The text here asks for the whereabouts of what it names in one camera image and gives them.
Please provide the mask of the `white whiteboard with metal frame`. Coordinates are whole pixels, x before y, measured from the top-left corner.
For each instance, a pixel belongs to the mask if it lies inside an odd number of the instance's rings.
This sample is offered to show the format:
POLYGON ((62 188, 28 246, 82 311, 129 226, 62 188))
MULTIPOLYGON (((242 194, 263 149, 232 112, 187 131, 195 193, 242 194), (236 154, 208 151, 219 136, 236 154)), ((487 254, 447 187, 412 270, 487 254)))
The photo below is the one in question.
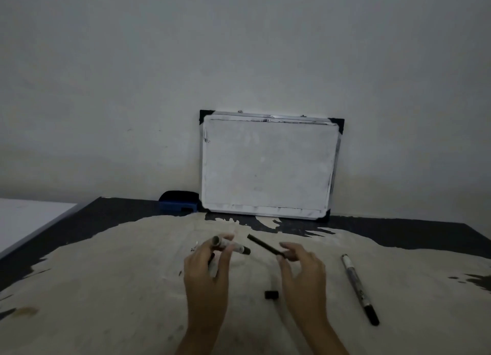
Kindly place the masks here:
POLYGON ((203 208, 216 213, 328 218, 343 118, 200 110, 203 208))

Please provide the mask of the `person's left hand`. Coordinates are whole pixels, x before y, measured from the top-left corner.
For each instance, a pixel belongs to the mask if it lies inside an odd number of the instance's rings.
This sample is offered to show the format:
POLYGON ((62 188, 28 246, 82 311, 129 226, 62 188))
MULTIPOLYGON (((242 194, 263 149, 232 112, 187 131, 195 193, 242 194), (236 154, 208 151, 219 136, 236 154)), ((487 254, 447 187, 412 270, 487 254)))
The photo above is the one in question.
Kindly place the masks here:
POLYGON ((208 261, 215 249, 211 239, 197 246, 184 260, 188 326, 222 326, 228 306, 228 279, 216 279, 208 261))

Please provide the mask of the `person's left forearm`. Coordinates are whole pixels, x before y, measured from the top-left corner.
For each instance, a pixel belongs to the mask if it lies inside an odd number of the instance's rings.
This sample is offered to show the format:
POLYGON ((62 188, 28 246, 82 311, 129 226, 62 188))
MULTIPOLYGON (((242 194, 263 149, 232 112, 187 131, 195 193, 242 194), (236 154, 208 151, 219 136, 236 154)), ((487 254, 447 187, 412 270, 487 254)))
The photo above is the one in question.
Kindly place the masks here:
POLYGON ((221 326, 188 326, 175 355, 211 355, 221 326))

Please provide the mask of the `blue whiteboard eraser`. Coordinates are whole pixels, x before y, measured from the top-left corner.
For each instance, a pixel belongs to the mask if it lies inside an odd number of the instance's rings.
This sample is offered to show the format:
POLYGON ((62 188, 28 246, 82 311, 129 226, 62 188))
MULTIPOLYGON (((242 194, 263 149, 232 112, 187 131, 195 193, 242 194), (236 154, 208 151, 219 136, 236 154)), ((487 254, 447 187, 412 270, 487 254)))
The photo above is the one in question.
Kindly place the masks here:
POLYGON ((158 199, 159 208, 164 212, 196 213, 199 194, 193 191, 166 191, 158 199))

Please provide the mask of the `grey marker with black cap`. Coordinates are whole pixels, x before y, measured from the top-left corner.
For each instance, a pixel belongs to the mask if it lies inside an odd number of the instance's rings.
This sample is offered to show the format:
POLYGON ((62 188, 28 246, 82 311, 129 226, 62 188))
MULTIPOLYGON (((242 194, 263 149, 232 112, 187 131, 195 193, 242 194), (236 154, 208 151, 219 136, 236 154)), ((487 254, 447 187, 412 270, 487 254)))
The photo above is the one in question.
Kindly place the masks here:
POLYGON ((361 307, 363 308, 369 322, 373 326, 379 326, 380 321, 378 319, 377 313, 371 304, 368 296, 365 293, 365 289, 363 287, 363 284, 361 283, 361 280, 354 268, 353 262, 351 259, 348 257, 347 254, 343 254, 341 256, 341 261, 345 267, 346 273, 348 280, 359 300, 359 303, 361 307))

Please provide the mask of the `person's right forearm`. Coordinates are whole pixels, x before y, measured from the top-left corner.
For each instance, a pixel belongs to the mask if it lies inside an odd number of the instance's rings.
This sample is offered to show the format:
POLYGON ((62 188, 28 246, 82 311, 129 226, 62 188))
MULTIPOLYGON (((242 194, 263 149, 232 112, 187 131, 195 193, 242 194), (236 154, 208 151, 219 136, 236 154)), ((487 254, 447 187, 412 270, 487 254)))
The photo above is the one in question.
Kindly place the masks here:
POLYGON ((314 355, 350 355, 327 320, 305 321, 298 327, 314 355))

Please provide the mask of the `black marker ink refill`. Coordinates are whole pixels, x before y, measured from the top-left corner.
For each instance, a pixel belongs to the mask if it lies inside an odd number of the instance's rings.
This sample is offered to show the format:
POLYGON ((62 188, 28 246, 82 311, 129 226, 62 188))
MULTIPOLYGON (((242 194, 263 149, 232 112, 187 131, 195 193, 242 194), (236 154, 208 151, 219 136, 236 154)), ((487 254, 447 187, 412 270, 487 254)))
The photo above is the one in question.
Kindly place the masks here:
POLYGON ((264 248, 265 250, 273 253, 274 255, 279 255, 279 256, 282 256, 283 258, 286 258, 284 253, 282 253, 281 251, 279 251, 278 249, 270 246, 269 244, 267 244, 266 242, 258 239, 257 237, 255 237, 254 235, 252 234, 248 234, 247 238, 249 240, 251 240, 253 243, 257 244, 258 246, 264 248))

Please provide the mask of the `grey marker barrel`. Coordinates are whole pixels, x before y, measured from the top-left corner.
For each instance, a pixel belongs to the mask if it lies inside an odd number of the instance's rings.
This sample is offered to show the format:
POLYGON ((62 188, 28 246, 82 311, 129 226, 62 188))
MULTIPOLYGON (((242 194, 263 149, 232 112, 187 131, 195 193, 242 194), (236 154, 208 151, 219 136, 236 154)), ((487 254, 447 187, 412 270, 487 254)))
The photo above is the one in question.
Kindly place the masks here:
POLYGON ((233 247, 233 252, 240 253, 243 255, 250 255, 251 250, 244 245, 236 243, 232 240, 228 240, 222 236, 213 236, 211 239, 211 245, 213 249, 224 251, 227 247, 233 247))

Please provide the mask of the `person's right hand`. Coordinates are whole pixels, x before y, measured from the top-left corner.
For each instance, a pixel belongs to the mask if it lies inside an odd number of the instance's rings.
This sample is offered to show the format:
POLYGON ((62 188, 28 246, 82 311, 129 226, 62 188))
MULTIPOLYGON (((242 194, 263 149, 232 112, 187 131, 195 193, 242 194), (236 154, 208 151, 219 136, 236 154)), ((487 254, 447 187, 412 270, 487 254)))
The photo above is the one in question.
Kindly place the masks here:
POLYGON ((326 268, 315 253, 301 244, 280 242, 293 273, 291 286, 282 291, 296 324, 305 321, 327 320, 326 268))

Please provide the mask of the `white table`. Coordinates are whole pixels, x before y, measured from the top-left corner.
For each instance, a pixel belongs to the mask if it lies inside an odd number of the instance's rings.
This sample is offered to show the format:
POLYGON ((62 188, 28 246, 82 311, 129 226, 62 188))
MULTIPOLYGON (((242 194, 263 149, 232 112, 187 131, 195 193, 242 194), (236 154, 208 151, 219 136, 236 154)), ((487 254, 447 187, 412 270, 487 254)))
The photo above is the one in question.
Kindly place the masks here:
POLYGON ((75 203, 0 198, 0 260, 81 207, 75 203))

